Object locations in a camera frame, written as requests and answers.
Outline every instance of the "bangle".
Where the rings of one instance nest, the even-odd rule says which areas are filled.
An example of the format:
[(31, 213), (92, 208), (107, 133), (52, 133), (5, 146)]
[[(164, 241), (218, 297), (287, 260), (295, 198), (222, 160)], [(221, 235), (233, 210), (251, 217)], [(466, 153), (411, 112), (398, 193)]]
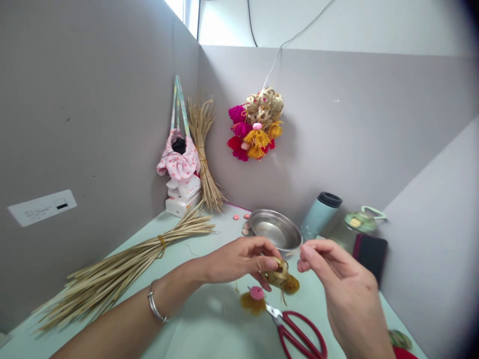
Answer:
[(159, 320), (161, 320), (162, 323), (167, 323), (170, 321), (171, 318), (168, 317), (163, 317), (160, 312), (158, 312), (158, 309), (156, 309), (155, 302), (153, 301), (153, 283), (155, 283), (157, 280), (155, 279), (153, 282), (150, 284), (150, 292), (148, 293), (148, 299), (150, 300), (150, 308), (155, 317), (157, 317)]

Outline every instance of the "black lid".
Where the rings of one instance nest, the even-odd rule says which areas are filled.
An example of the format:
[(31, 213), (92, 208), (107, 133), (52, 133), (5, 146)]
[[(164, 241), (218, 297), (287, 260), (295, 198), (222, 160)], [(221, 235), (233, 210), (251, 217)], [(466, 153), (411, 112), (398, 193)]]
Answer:
[(318, 196), (318, 201), (332, 208), (339, 208), (343, 202), (341, 198), (328, 192), (321, 192)]

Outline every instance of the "stainless steel bowl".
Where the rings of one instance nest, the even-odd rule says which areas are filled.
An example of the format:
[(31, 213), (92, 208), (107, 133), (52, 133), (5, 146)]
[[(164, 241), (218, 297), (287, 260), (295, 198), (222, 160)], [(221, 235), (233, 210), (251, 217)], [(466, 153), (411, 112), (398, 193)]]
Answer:
[(257, 209), (249, 217), (255, 235), (268, 238), (276, 248), (292, 252), (303, 243), (298, 227), (281, 213), (270, 209)]

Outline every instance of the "teal water bottle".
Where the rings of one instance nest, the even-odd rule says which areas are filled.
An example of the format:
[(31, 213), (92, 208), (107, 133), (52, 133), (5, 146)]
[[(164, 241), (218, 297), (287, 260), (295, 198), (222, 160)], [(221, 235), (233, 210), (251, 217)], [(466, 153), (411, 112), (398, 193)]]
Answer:
[(301, 225), (304, 240), (315, 239), (342, 202), (338, 196), (321, 192)]

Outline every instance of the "hand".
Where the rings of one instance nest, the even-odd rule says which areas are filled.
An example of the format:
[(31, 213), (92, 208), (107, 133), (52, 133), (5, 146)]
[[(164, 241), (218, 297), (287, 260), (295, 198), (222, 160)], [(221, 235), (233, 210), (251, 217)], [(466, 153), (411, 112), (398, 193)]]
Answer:
[(279, 251), (266, 237), (241, 237), (195, 259), (195, 262), (206, 283), (232, 282), (251, 274), (265, 290), (271, 292), (271, 287), (260, 275), (262, 271), (278, 269), (278, 263), (269, 256), (281, 259)]
[(298, 271), (309, 269), (324, 286), (329, 323), (348, 359), (395, 358), (374, 275), (329, 239), (301, 246)]

